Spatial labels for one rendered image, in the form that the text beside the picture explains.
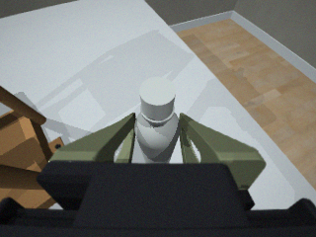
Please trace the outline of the grey bottle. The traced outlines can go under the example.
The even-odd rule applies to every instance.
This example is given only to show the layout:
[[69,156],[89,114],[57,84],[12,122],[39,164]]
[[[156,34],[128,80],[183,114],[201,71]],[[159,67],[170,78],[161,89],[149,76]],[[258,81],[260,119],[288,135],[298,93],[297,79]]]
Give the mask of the grey bottle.
[[168,79],[152,77],[140,88],[140,113],[134,132],[145,163],[169,163],[181,124],[175,113],[176,87]]

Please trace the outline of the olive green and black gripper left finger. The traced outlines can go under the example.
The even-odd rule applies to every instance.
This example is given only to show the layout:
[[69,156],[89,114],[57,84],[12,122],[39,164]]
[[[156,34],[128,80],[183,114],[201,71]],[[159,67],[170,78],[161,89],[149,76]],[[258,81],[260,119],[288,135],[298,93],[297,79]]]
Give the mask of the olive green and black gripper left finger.
[[[95,163],[131,163],[135,142],[135,120],[135,113],[131,113],[112,125],[61,146],[55,151],[49,161],[71,160],[94,161]],[[121,151],[115,162],[115,153],[122,142]]]

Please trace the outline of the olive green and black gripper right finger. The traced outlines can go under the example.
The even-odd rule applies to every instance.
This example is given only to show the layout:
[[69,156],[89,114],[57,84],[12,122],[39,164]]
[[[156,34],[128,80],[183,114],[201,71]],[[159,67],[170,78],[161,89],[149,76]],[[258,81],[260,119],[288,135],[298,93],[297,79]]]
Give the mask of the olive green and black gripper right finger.
[[183,163],[222,163],[229,167],[239,190],[249,190],[266,168],[259,151],[241,141],[209,128],[180,113],[180,144]]

